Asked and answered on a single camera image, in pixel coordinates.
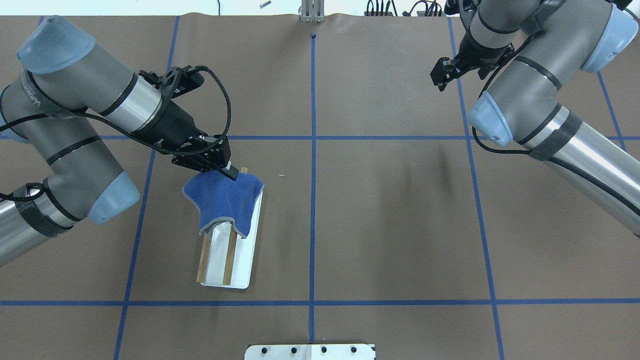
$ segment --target gray robot arm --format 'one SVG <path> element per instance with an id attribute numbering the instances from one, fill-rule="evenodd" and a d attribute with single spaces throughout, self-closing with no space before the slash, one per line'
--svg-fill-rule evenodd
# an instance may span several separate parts
<path id="1" fill-rule="evenodd" d="M 101 224 L 138 201 L 131 179 L 84 117 L 93 116 L 87 109 L 127 136 L 174 154 L 177 165 L 237 176 L 226 136 L 198 130 L 172 101 L 202 84 L 202 67 L 174 67 L 162 77 L 138 75 L 91 35 L 57 16 L 46 19 L 17 56 L 24 69 L 0 95 L 0 126 L 41 117 L 4 134 L 30 142 L 53 175 L 40 188 L 22 186 L 0 200 L 0 266 L 84 218 Z M 43 194 L 36 197 L 40 190 Z"/>
<path id="2" fill-rule="evenodd" d="M 517 141 L 524 153 L 550 166 L 640 237 L 640 163 L 554 99 L 580 69 L 597 72 L 620 53 L 635 37 L 637 22 L 604 0 L 464 3 L 458 9 L 472 14 L 463 16 L 470 24 L 460 54 L 439 60 L 431 73 L 434 85 L 442 91 L 474 69 L 483 77 L 517 55 L 481 94 L 469 122 L 498 145 Z M 459 4 L 450 1 L 450 11 L 453 5 Z M 505 56 L 519 29 L 533 35 L 530 42 L 520 54 Z"/>

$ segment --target blue washcloth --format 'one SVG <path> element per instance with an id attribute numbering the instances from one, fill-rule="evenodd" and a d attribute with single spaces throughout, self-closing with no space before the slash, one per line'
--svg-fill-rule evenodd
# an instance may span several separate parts
<path id="1" fill-rule="evenodd" d="M 251 174 L 238 174 L 233 181 L 218 171 L 201 172 L 182 188 L 182 193 L 200 212 L 200 234 L 222 222 L 231 222 L 241 238 L 251 229 L 255 201 L 264 184 Z"/>

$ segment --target blue towel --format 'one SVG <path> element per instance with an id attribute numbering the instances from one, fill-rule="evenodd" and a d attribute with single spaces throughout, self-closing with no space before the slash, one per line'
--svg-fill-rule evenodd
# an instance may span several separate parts
<path id="1" fill-rule="evenodd" d="M 201 172 L 182 188 L 182 193 L 200 212 L 200 234 L 222 222 L 231 222 L 241 238 L 251 229 L 255 201 L 264 184 L 251 174 L 238 174 L 233 181 L 218 171 Z"/>

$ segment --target light blue cap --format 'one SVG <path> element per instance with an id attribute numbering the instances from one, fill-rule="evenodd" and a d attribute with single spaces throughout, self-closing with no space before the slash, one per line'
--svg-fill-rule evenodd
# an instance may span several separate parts
<path id="1" fill-rule="evenodd" d="M 636 37 L 637 32 L 638 23 L 612 4 L 607 27 L 604 29 L 596 49 L 584 63 L 582 69 L 588 72 L 602 70 L 629 45 L 631 40 Z"/>
<path id="2" fill-rule="evenodd" d="M 480 99 L 467 114 L 469 122 L 500 146 L 513 141 L 513 134 L 502 111 L 488 92 L 483 92 Z"/>
<path id="3" fill-rule="evenodd" d="M 93 50 L 95 38 L 65 18 L 51 16 L 18 50 L 18 60 L 34 74 L 42 75 L 69 67 Z"/>
<path id="4" fill-rule="evenodd" d="M 140 200 L 140 193 L 126 171 L 116 177 L 93 204 L 86 216 L 96 224 L 104 224 Z"/>
<path id="5" fill-rule="evenodd" d="M 4 95 L 4 91 L 6 90 L 6 88 L 4 88 L 4 90 L 2 90 L 2 93 L 0 94 L 0 102 L 2 102 L 2 95 Z M 2 115 L 2 109 L 0 108 L 0 126 L 6 125 L 6 120 L 4 119 L 3 115 Z M 0 135 L 6 136 L 11 140 L 15 140 L 17 142 L 21 142 L 21 143 L 29 143 L 28 139 L 23 138 L 22 136 L 18 135 L 18 133 L 16 133 L 13 129 L 7 129 L 4 130 L 3 132 L 0 133 Z"/>

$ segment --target wooden stick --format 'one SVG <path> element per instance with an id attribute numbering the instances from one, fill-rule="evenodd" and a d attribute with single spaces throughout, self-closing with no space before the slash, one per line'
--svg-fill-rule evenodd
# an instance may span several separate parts
<path id="1" fill-rule="evenodd" d="M 207 268 L 209 267 L 209 254 L 211 253 L 211 239 L 208 234 L 204 235 L 202 240 L 202 251 L 200 253 L 200 264 L 198 265 L 198 275 L 196 282 L 204 282 L 207 277 Z"/>
<path id="2" fill-rule="evenodd" d="M 222 285 L 231 285 L 231 273 L 234 271 L 234 257 L 236 256 L 236 240 L 238 234 L 231 224 L 229 233 L 229 246 L 227 247 L 227 262 L 225 263 L 225 275 L 222 278 Z"/>

